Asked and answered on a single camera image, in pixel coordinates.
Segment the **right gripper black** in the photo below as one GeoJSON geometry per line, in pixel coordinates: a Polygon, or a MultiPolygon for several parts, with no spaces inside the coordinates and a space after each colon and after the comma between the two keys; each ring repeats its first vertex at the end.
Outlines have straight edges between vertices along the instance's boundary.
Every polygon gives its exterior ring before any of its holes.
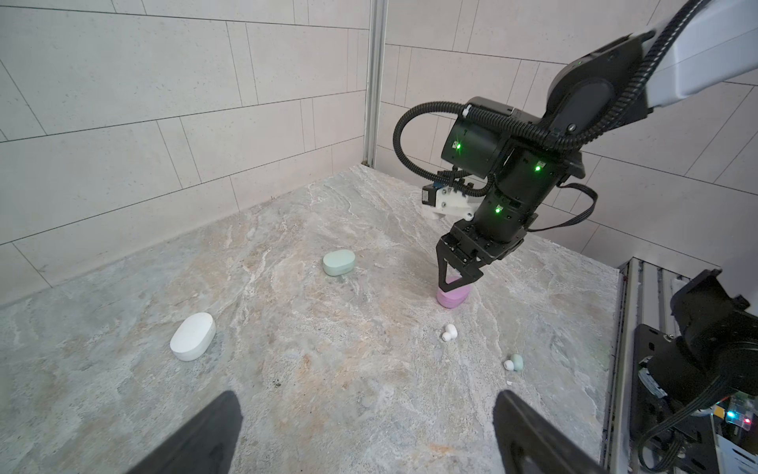
{"type": "Polygon", "coordinates": [[[473,223],[457,221],[436,245],[438,288],[450,292],[475,284],[484,275],[481,268],[514,252],[526,235],[524,229],[519,229],[511,241],[501,243],[479,233],[473,223]]]}

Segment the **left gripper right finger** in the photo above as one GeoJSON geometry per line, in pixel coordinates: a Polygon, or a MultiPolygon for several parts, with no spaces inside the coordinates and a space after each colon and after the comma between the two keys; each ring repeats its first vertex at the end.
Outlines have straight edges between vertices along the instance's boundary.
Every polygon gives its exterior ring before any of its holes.
{"type": "Polygon", "coordinates": [[[508,474],[607,473],[511,390],[495,399],[493,428],[508,474]]]}

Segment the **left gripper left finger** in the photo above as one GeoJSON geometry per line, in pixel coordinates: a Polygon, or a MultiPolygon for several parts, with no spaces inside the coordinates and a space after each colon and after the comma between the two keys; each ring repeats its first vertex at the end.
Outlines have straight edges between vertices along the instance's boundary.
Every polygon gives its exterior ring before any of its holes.
{"type": "Polygon", "coordinates": [[[128,473],[229,473],[242,422],[237,395],[224,391],[128,473]]]}

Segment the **pink earbud charging case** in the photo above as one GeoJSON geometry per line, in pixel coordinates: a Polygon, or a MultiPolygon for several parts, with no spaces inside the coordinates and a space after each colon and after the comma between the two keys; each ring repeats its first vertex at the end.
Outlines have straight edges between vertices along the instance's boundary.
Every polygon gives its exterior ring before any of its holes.
{"type": "Polygon", "coordinates": [[[436,290],[436,300],[444,308],[454,309],[463,304],[472,290],[471,284],[459,286],[450,292],[445,292],[442,288],[436,290]]]}

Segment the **green earbud charging case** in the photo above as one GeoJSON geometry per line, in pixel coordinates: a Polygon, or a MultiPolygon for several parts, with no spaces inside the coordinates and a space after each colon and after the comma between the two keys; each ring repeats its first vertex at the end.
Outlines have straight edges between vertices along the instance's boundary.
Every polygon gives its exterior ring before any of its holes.
{"type": "Polygon", "coordinates": [[[355,268],[355,253],[349,249],[341,249],[326,254],[322,259],[324,272],[330,277],[338,277],[351,272],[355,268]]]}

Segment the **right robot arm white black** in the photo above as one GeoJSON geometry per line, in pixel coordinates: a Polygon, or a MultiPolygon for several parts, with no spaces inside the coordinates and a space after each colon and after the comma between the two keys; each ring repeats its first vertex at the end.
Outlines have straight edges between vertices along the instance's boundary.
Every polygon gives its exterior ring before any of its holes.
{"type": "Polygon", "coordinates": [[[585,192],[586,144],[754,69],[756,43],[755,2],[690,1],[663,24],[567,65],[541,118],[480,97],[417,106],[416,115],[455,117],[442,153],[450,169],[430,177],[426,201],[450,189],[481,202],[439,239],[440,289],[473,284],[514,252],[554,189],[585,192]]]}

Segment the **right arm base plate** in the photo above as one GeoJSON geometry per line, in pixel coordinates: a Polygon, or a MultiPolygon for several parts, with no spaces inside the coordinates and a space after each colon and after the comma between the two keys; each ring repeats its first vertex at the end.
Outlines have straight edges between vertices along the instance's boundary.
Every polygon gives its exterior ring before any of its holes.
{"type": "Polygon", "coordinates": [[[645,324],[635,331],[630,437],[647,473],[720,472],[716,408],[736,428],[753,424],[732,398],[757,397],[757,318],[747,299],[728,294],[721,273],[704,271],[673,294],[678,336],[645,324]]]}

